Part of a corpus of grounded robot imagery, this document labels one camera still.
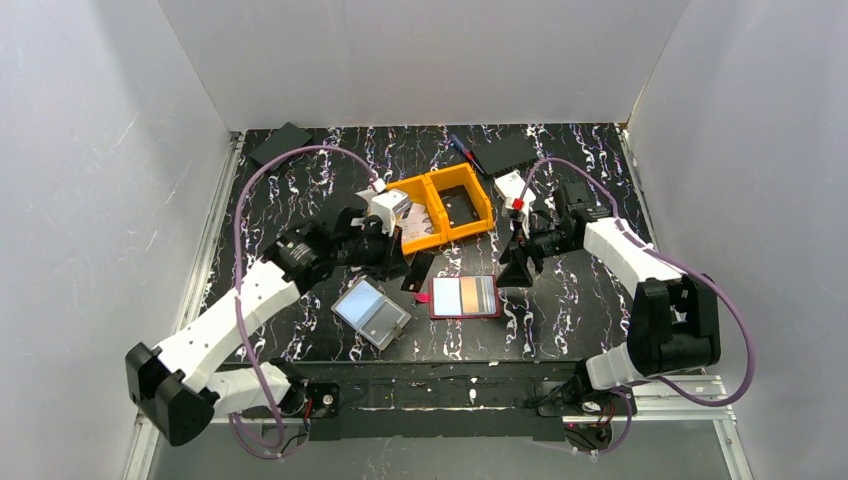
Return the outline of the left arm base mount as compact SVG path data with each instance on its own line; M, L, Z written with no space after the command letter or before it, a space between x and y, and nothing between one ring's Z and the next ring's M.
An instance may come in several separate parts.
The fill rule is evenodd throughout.
M296 382L271 384L272 399L277 401L278 415L284 421L307 421L334 418L339 414L341 385L330 382ZM217 409L224 416L236 415L243 421L272 421L275 419L266 395L259 384L239 388L222 398Z

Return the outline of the black card from red holder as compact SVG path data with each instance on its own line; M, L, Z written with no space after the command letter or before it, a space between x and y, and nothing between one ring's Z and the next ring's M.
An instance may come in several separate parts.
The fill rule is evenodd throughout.
M401 291L418 293L423 288L435 255L426 251L418 251L412 258L410 270L400 286Z

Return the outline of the grey card holder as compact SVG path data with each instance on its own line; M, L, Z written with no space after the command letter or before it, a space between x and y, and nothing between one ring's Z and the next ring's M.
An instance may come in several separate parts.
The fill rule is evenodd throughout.
M402 333L411 314L377 289L359 279L332 305L331 310L380 351Z

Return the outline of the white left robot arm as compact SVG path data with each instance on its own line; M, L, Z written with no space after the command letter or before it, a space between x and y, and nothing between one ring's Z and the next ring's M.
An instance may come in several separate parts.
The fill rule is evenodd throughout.
M345 208L333 227L309 220L287 229L185 328L153 347L140 342L130 348L124 357L130 399L172 446L193 440L216 417L261 404L278 407L292 385L283 369L270 362L219 368L260 326L338 267L359 268L378 281L406 275L401 227Z

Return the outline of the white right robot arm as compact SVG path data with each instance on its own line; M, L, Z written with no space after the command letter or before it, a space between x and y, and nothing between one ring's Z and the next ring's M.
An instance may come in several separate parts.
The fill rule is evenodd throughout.
M555 212L534 228L534 212L508 198L513 229L499 260L499 287L528 288L545 259L585 251L600 260L632 299L623 344L579 361L564 391L577 399L657 376L715 364L721 356L717 297L705 283L655 258L625 222L556 191Z

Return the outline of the red card holder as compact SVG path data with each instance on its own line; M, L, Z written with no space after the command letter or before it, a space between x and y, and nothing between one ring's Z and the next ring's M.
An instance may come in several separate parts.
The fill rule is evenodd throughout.
M434 277L413 298L431 319L495 318L502 311L493 275Z

